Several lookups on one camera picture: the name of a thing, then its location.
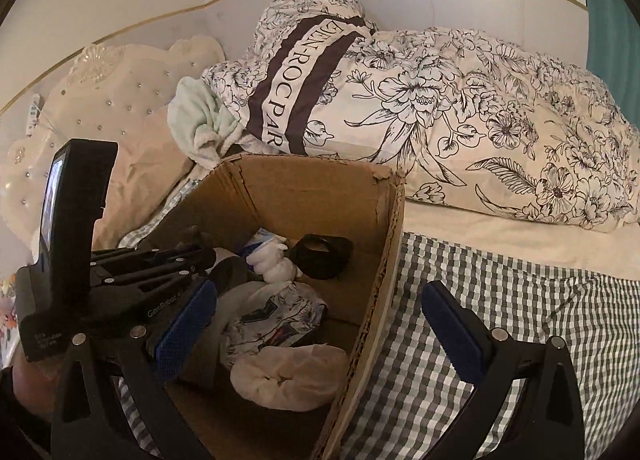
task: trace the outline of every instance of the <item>blue gripper pad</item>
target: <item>blue gripper pad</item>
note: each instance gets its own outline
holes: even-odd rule
[[[484,378],[482,350],[451,306],[451,303],[456,303],[455,299],[443,297],[436,288],[437,283],[441,284],[436,280],[422,286],[422,313],[458,377],[477,385]]]
[[[210,325],[217,301],[218,295],[213,282],[203,281],[156,345],[156,378],[162,384],[174,380],[182,371],[193,345]]]

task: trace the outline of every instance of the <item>teal curtain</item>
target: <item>teal curtain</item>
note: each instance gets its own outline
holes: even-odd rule
[[[608,86],[620,110],[640,126],[640,26],[624,0],[587,0],[587,69]]]

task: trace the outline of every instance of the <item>cardboard box flap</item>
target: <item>cardboard box flap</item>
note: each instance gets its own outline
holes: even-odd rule
[[[197,225],[210,233],[217,247],[233,252],[260,228],[257,214],[247,202],[228,164],[217,167],[188,198],[176,206],[142,242],[145,247],[172,247],[184,230]]]
[[[363,251],[382,251],[388,229],[388,167],[296,155],[243,155],[225,164],[269,231],[292,239],[306,233],[343,236]],[[292,195],[295,205],[284,200]],[[335,234],[338,214],[340,234]]]
[[[313,460],[329,460],[337,454],[340,440],[367,387],[373,366],[388,332],[388,314],[396,287],[402,219],[404,218],[404,187],[402,184],[403,179],[396,176],[394,180],[395,196],[389,210],[388,236],[371,291],[367,313],[360,326],[358,340],[351,354],[346,382],[332,404],[332,409],[312,454]]]

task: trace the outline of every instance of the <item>small display screen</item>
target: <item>small display screen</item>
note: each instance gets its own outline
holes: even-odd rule
[[[49,180],[47,180],[47,189],[44,195],[44,205],[42,208],[42,222],[40,224],[40,233],[47,246],[47,250],[51,245],[51,226],[53,222],[53,212],[56,208],[56,193],[60,185],[60,175],[62,174],[62,165],[65,162],[66,153],[60,155],[51,164],[49,171]]]

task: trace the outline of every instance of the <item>white tissue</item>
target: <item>white tissue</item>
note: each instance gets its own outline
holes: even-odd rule
[[[286,244],[274,237],[248,255],[246,262],[254,268],[257,275],[262,275],[267,283],[292,281],[301,276],[302,272],[284,256],[286,250]]]

